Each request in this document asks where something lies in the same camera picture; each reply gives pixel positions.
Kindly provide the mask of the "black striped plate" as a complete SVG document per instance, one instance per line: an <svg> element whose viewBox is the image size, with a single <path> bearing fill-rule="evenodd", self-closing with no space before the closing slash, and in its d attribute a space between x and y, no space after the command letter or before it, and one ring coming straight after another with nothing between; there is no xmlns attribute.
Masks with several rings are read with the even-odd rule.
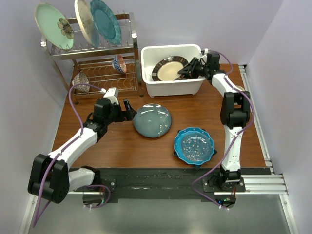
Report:
<svg viewBox="0 0 312 234"><path fill-rule="evenodd" d="M171 56L161 60L152 70L153 81L179 80L178 71L184 68L188 61L181 56Z"/></svg>

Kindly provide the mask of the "dark blue glazed plate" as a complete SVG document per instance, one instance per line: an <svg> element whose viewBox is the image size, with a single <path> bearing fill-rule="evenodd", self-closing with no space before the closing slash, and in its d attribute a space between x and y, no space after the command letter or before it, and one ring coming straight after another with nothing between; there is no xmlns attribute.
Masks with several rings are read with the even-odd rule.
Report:
<svg viewBox="0 0 312 234"><path fill-rule="evenodd" d="M172 116L166 107L157 103L149 103L137 110L133 125L142 136L157 138L169 131L172 125Z"/></svg>

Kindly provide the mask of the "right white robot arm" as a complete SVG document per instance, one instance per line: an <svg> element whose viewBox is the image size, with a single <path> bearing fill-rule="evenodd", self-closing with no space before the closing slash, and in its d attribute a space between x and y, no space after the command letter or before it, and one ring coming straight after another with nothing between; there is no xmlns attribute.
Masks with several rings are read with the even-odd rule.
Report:
<svg viewBox="0 0 312 234"><path fill-rule="evenodd" d="M220 121L225 129L225 153L218 164L219 172L207 181L212 186L227 192L241 180L240 150L243 132L248 129L254 110L248 91L242 91L230 81L229 74L220 69L220 53L201 51L200 58L193 58L178 73L187 78L204 77L222 95Z"/></svg>

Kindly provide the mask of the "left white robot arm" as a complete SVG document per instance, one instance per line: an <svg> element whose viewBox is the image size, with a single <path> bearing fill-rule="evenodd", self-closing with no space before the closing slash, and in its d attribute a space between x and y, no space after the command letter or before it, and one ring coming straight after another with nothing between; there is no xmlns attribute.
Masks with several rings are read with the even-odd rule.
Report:
<svg viewBox="0 0 312 234"><path fill-rule="evenodd" d="M107 98L98 99L94 111L88 115L82 128L71 139L48 155L37 155L33 161L28 193L58 204L65 199L68 192L78 188L98 190L102 185L98 169L83 166L70 171L70 168L87 149L107 133L109 124L134 119L136 111L127 99L123 103L125 110Z"/></svg>

